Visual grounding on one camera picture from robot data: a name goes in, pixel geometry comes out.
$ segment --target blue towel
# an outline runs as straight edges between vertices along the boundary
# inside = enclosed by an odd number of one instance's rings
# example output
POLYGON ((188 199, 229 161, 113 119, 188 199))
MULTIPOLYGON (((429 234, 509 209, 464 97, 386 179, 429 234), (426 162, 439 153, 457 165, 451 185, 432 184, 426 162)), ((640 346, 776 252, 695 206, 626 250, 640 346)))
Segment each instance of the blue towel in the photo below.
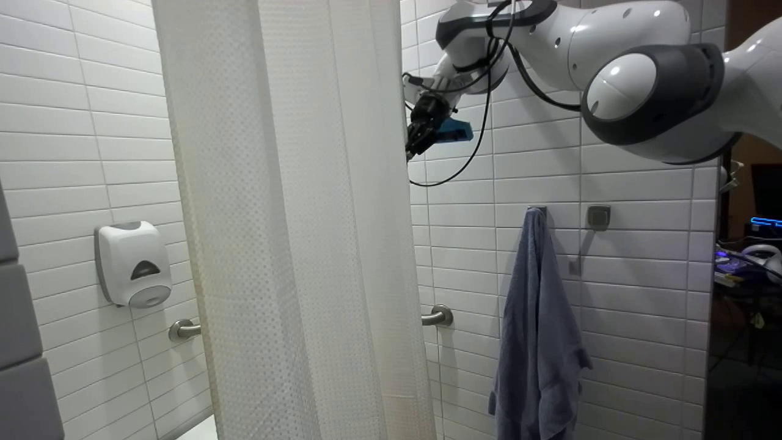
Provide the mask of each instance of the blue towel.
POLYGON ((592 362, 559 277, 546 215, 531 208, 505 302, 489 400, 497 439, 572 438, 582 368, 591 369, 592 362))

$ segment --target gray padded panel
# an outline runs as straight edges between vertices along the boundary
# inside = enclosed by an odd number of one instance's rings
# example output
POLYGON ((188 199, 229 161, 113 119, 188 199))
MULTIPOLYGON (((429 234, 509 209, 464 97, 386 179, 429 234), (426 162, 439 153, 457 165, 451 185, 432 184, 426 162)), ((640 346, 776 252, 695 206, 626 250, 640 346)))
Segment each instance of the gray padded panel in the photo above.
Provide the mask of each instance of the gray padded panel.
POLYGON ((41 354, 41 336, 24 266, 0 264, 0 369, 41 354))
POLYGON ((46 359, 0 370, 0 438, 65 438, 46 359))
POLYGON ((5 196, 0 184, 0 262, 16 260, 19 251, 16 249, 16 239, 11 229, 11 218, 8 215, 8 207, 5 205, 5 196))

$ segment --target white soap dispenser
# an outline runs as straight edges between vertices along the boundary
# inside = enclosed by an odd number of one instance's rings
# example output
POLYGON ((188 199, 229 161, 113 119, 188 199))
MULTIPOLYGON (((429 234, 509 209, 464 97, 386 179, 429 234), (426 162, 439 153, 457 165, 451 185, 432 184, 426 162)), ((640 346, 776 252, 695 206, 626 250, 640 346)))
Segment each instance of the white soap dispenser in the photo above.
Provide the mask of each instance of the white soap dispenser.
POLYGON ((166 246, 148 222, 95 228, 95 265, 106 300, 116 305, 154 307, 171 294, 166 246))

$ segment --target blue object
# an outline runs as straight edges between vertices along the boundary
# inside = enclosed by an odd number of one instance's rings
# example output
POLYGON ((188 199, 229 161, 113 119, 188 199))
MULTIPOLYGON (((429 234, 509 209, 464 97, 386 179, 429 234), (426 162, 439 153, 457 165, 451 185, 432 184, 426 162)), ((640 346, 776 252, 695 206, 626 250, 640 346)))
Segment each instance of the blue object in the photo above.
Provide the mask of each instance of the blue object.
POLYGON ((559 277, 546 216, 531 208, 508 289, 489 414, 497 440, 571 440, 579 374, 592 368, 559 277))
POLYGON ((472 140, 472 126, 469 122, 448 118, 437 131, 437 143, 472 140))
POLYGON ((777 228, 782 228, 782 220, 772 220, 771 218, 760 218, 760 217, 753 217, 750 222, 753 225, 763 225, 763 226, 776 226, 777 228))

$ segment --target shower curtain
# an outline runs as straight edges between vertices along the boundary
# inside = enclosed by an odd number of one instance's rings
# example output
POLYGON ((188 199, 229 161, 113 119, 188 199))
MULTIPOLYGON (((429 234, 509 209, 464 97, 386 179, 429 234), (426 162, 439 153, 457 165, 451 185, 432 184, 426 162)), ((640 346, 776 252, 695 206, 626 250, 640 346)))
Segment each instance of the shower curtain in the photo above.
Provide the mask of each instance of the shower curtain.
POLYGON ((399 2, 153 6, 220 438, 434 438, 399 2))

